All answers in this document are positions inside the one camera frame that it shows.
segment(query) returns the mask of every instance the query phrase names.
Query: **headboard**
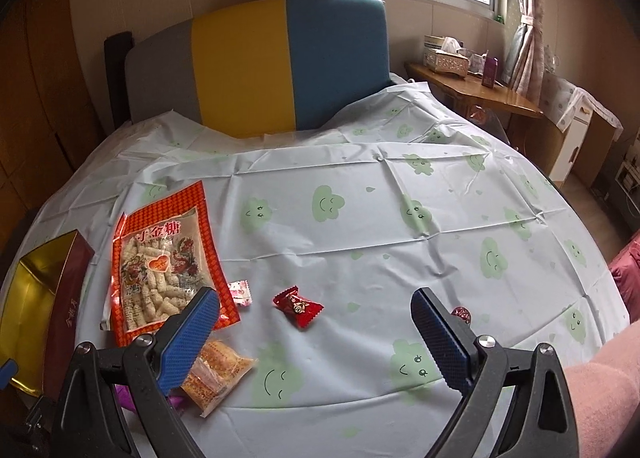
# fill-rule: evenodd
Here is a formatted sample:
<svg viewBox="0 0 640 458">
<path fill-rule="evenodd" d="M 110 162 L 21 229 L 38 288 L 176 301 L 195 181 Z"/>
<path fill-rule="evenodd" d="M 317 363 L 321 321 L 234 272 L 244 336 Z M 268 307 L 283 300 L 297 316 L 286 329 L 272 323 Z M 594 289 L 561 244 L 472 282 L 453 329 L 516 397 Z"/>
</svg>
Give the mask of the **headboard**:
<svg viewBox="0 0 640 458">
<path fill-rule="evenodd" d="M 174 109 L 236 137 L 322 126 L 389 86 L 380 0 L 258 0 L 169 27 L 126 57 L 133 122 Z"/>
</svg>

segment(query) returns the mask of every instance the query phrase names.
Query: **pink sleeve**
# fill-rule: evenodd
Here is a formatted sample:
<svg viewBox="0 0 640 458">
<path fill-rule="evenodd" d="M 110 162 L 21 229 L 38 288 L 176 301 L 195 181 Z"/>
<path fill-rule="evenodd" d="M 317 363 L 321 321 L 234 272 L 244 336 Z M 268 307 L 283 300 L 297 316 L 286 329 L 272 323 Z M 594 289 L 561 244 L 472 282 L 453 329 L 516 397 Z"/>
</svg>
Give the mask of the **pink sleeve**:
<svg viewBox="0 0 640 458">
<path fill-rule="evenodd" d="M 640 401 L 640 322 L 607 342 L 586 364 L 564 371 L 574 405 L 580 458 L 602 458 Z"/>
</svg>

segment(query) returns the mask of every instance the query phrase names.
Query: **heart-shaped label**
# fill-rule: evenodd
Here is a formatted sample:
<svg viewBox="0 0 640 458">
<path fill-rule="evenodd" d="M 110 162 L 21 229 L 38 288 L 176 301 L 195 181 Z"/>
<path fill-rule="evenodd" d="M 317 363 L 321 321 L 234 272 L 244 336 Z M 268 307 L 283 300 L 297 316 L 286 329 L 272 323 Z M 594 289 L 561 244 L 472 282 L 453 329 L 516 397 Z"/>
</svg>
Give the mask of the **heart-shaped label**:
<svg viewBox="0 0 640 458">
<path fill-rule="evenodd" d="M 169 267 L 169 256 L 159 256 L 149 261 L 149 269 L 154 272 L 164 272 Z"/>
</svg>

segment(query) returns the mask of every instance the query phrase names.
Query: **beige curtain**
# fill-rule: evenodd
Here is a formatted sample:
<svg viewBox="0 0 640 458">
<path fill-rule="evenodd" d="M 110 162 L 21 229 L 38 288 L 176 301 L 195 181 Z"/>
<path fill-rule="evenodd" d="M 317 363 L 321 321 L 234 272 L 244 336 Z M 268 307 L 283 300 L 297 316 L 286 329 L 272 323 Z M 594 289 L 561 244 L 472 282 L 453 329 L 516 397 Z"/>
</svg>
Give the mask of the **beige curtain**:
<svg viewBox="0 0 640 458">
<path fill-rule="evenodd" d="M 510 87 L 531 102 L 538 104 L 545 71 L 542 43 L 544 0 L 520 0 L 524 40 L 517 53 Z"/>
</svg>

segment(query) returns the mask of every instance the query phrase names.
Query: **curtain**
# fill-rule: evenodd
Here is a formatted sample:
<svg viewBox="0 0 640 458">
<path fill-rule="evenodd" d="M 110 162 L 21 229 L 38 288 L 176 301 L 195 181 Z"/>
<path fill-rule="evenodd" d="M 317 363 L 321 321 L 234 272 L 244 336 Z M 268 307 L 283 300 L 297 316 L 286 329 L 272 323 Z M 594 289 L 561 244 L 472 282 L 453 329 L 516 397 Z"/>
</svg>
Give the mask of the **curtain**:
<svg viewBox="0 0 640 458">
<path fill-rule="evenodd" d="M 513 36 L 503 79 L 519 95 L 538 104 L 545 71 L 542 43 L 544 0 L 519 0 L 519 3 L 520 26 Z"/>
</svg>

